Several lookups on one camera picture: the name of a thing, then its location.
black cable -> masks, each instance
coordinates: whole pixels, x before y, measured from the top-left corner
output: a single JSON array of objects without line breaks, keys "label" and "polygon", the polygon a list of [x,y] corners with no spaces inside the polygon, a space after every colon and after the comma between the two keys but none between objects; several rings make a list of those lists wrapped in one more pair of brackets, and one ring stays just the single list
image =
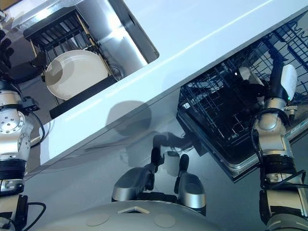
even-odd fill
[{"label": "black cable", "polygon": [[42,121],[39,119],[39,117],[38,117],[34,112],[30,112],[30,113],[31,113],[31,115],[36,119],[36,121],[39,123],[40,128],[42,129],[42,132],[43,132],[42,138],[40,139],[40,141],[37,142],[36,144],[33,144],[33,145],[31,146],[31,148],[34,148],[34,147],[38,146],[40,143],[42,143],[42,141],[45,139],[46,132],[45,132],[43,123],[42,123]]},{"label": "black cable", "polygon": [[253,145],[253,148],[257,154],[257,157],[259,159],[259,163],[260,163],[260,166],[262,167],[263,166],[263,158],[262,158],[262,152],[260,150],[260,147],[257,146],[256,142],[255,142],[255,138],[254,138],[254,125],[255,125],[255,122],[256,122],[256,119],[258,117],[255,116],[253,121],[252,121],[252,124],[251,124],[251,128],[250,128],[250,138],[251,138],[251,142],[252,142],[252,145]]},{"label": "black cable", "polygon": [[5,218],[5,219],[8,219],[9,220],[9,223],[7,223],[7,224],[4,224],[2,227],[0,227],[1,229],[6,229],[6,230],[8,230],[9,228],[10,228],[10,226],[11,226],[11,223],[12,223],[12,225],[13,225],[13,227],[14,227],[14,230],[16,230],[16,224],[15,224],[15,222],[11,219],[11,218],[6,218],[6,217],[2,217],[1,216],[1,218]]},{"label": "black cable", "polygon": [[37,223],[37,221],[40,219],[40,217],[44,214],[45,210],[46,210],[46,205],[44,203],[41,202],[30,202],[28,203],[28,205],[40,205],[43,207],[41,213],[38,215],[38,217],[27,227],[25,228],[23,231],[28,231],[30,228],[32,228],[32,226],[35,225],[35,223]]},{"label": "black cable", "polygon": [[305,180],[305,176],[306,176],[306,171],[305,170],[300,170],[299,172],[297,173],[294,173],[293,175],[287,177],[286,179],[278,182],[278,183],[275,183],[271,186],[268,187],[268,189],[277,189],[277,188],[281,188],[281,187],[285,187],[286,183],[289,181],[289,180],[292,180],[293,178],[299,176],[299,175],[303,175],[302,176],[302,182],[304,183],[304,180]]}]

dish drying rack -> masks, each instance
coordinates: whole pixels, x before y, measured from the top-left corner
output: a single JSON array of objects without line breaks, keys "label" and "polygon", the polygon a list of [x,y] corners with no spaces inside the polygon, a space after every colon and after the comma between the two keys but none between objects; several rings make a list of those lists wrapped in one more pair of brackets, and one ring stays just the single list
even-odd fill
[{"label": "dish drying rack", "polygon": [[58,10],[24,31],[24,37],[30,41],[34,55],[36,56],[39,51],[46,54],[47,65],[41,73],[43,81],[45,81],[47,66],[60,54],[72,50],[87,50],[99,55],[108,71],[106,79],[65,102],[54,96],[57,106],[50,110],[52,119],[122,78],[122,76],[116,77],[118,73],[121,74],[119,68],[114,66],[115,70],[112,72],[111,66],[100,52],[100,45],[96,43],[88,28],[87,22],[73,6]]},{"label": "dish drying rack", "polygon": [[297,71],[296,93],[291,105],[308,103],[308,35],[297,24],[303,15],[182,86],[179,110],[193,109],[195,118],[221,145],[235,146],[247,139],[250,120],[261,105],[256,107],[257,103],[249,105],[245,101],[236,75],[240,67],[248,67],[253,75],[268,83],[273,67],[270,49],[279,51],[286,59],[284,64],[292,64]]}]

stainless steel sink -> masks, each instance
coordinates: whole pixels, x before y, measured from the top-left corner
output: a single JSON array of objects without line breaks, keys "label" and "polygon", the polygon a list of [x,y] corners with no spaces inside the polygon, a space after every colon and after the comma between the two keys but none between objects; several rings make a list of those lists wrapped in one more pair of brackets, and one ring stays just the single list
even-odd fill
[{"label": "stainless steel sink", "polygon": [[[29,40],[28,31],[33,31],[33,28],[38,28],[38,24],[44,24],[44,19],[50,18],[50,15],[56,14],[64,7],[75,6],[86,24],[89,26],[88,30],[94,38],[96,44],[99,45],[100,53],[107,61],[110,67],[110,73],[113,74],[117,81],[134,73],[148,63],[158,58],[158,52],[149,38],[146,36],[137,20],[131,14],[122,0],[50,0],[37,8],[29,9],[19,18],[11,18],[8,22],[3,24],[8,38],[13,42],[12,47],[15,49],[15,54],[12,56],[12,64],[17,65],[34,58],[34,53],[30,42],[25,40],[22,34]],[[69,46],[71,50],[75,50],[74,45],[78,45],[79,49],[86,49],[80,47],[78,37],[74,36],[69,39]],[[48,55],[48,63],[52,61],[59,53],[56,53],[58,47],[50,51],[44,50]],[[62,52],[67,51],[66,48],[61,47]],[[115,80],[108,80],[100,83],[99,86],[93,86],[94,89],[88,89],[87,93],[82,92],[78,99],[72,99],[63,102],[60,99],[51,100],[51,102],[39,102],[41,110],[44,113],[45,119],[43,122],[50,121],[70,108],[76,106],[94,94],[104,90],[110,85],[114,84]],[[47,88],[37,81],[31,81],[20,86],[25,90],[25,94],[37,99],[48,98],[51,95]]]},{"label": "stainless steel sink", "polygon": [[[63,7],[76,6],[89,25],[89,31],[113,71],[126,77],[158,58],[159,54],[137,20],[130,13],[122,0],[49,0],[40,2],[33,8],[29,5],[20,8],[20,13],[3,23],[7,37],[12,40],[15,53],[11,57],[12,65],[18,65],[34,58],[31,44],[23,37],[23,32]],[[40,77],[20,85],[24,96],[31,96],[38,103],[37,115],[43,124],[51,120],[50,110],[57,106],[57,101],[48,91]],[[38,136],[38,126],[33,137]],[[30,155],[31,171],[39,166],[39,149]]]}]

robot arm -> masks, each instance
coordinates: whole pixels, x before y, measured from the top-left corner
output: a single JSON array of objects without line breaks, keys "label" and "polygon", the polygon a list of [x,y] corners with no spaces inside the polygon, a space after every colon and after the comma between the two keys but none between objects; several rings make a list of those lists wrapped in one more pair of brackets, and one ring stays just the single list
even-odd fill
[{"label": "robot arm", "polygon": [[38,110],[30,97],[22,97],[16,85],[37,77],[46,65],[43,53],[33,61],[11,68],[13,49],[5,39],[0,45],[0,230],[21,230],[28,212],[24,174],[29,157],[34,121],[29,114]]},{"label": "robot arm", "polygon": [[270,89],[265,109],[253,123],[257,131],[256,152],[260,160],[260,216],[269,230],[308,229],[308,203],[304,191],[305,171],[297,172],[285,125],[288,117],[284,108],[292,100],[297,75],[292,65],[283,66],[283,58],[272,50],[274,60]]}]

kitchen sink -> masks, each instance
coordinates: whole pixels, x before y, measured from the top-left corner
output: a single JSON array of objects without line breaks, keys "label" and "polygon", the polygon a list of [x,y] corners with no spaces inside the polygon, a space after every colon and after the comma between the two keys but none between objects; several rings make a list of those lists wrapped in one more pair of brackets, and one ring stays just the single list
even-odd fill
[{"label": "kitchen sink", "polygon": [[[87,34],[84,31],[80,34],[72,34],[66,37],[67,44],[63,43],[64,45],[61,48],[60,46],[53,45],[52,49],[50,46],[48,49],[46,47],[42,49],[40,44],[33,40],[35,33],[35,36],[38,36],[37,34],[43,28],[50,28],[51,23],[46,24],[46,22],[53,22],[55,18],[58,19],[57,16],[61,15],[59,13],[64,12],[64,14],[69,16],[70,24],[67,24],[67,26],[77,25],[78,20],[71,17],[74,16],[74,9],[81,16],[84,24],[87,26],[87,30],[95,40],[98,52],[108,67],[109,77],[67,101],[53,97],[45,84],[40,83],[42,81],[40,78],[22,84],[20,86],[21,89],[25,90],[26,93],[29,92],[31,97],[35,98],[38,96],[38,98],[48,99],[48,102],[40,103],[41,109],[50,111],[50,117],[48,115],[47,120],[44,119],[44,122],[58,117],[65,111],[146,66],[159,56],[158,51],[122,0],[48,1],[37,9],[26,13],[23,19],[15,20],[14,25],[13,23],[11,25],[4,25],[4,28],[8,30],[6,32],[8,37],[13,41],[12,47],[15,49],[15,54],[12,57],[13,65],[34,58],[30,41],[35,45],[35,52],[42,50],[47,54],[47,65],[63,52],[89,49],[86,41],[88,39]],[[47,31],[50,34],[42,33],[45,42],[47,39],[55,44],[54,41],[62,39],[57,37],[58,34],[54,33],[53,29],[47,29]]]}]

